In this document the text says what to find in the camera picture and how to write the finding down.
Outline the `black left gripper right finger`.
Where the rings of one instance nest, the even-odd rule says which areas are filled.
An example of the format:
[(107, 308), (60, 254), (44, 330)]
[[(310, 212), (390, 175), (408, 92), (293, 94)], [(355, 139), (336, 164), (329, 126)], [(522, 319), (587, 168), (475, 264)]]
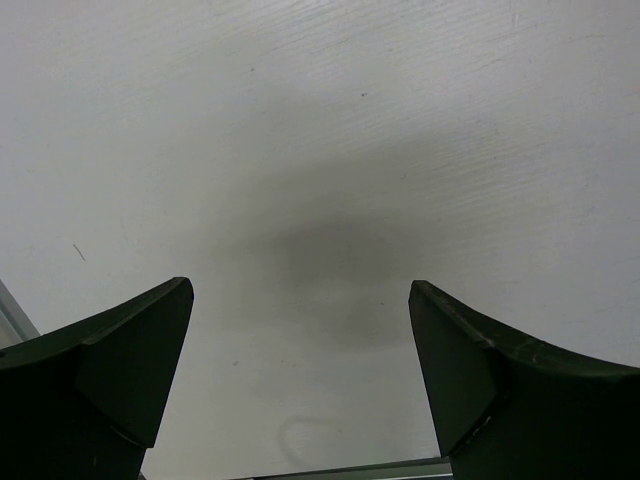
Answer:
[(440, 453), (457, 479), (635, 479), (639, 371), (481, 314), (433, 284), (409, 312)]

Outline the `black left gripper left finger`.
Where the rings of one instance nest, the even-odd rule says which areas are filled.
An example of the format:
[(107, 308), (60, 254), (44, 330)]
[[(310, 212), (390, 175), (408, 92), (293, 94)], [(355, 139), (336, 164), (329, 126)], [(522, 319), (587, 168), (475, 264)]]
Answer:
[(191, 281), (175, 277), (1, 349), (2, 478), (141, 478), (192, 307)]

